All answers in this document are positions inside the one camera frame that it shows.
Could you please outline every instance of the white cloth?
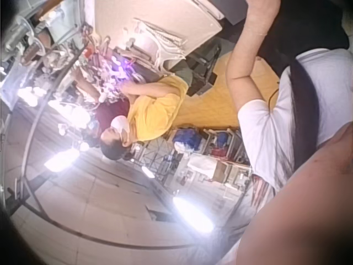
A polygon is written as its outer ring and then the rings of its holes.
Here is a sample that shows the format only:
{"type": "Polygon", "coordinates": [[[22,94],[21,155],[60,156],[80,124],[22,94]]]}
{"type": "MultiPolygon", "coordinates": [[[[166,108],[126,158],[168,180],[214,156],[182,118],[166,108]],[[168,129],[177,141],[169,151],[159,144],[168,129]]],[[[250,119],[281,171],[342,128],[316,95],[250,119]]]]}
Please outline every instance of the white cloth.
{"type": "MultiPolygon", "coordinates": [[[[330,139],[343,125],[353,121],[353,58],[347,50],[315,49],[297,57],[317,90],[320,104],[318,144],[330,139]]],[[[285,183],[277,150],[292,163],[292,87],[289,67],[283,72],[273,111],[263,100],[252,100],[238,113],[244,146],[254,173],[276,190],[275,173],[285,183]]]]}

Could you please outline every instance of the woman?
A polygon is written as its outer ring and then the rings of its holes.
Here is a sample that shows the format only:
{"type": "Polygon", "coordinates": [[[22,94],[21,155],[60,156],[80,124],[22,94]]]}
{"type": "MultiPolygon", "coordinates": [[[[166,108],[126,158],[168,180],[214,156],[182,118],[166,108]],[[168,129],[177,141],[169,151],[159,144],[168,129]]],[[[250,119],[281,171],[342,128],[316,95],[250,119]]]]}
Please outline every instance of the woman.
{"type": "Polygon", "coordinates": [[[276,191],[346,123],[353,120],[352,54],[313,49],[289,59],[273,111],[250,77],[280,0],[249,0],[244,30],[228,63],[231,92],[256,175],[276,191]]]}
{"type": "Polygon", "coordinates": [[[248,227],[237,264],[322,264],[336,257],[330,242],[344,250],[350,240],[342,235],[351,229],[351,216],[338,206],[349,206],[339,188],[352,188],[345,174],[352,159],[352,55],[312,49],[289,58],[270,111],[250,74],[280,0],[248,4],[227,68],[228,87],[254,173],[277,192],[295,176],[248,227]]]}

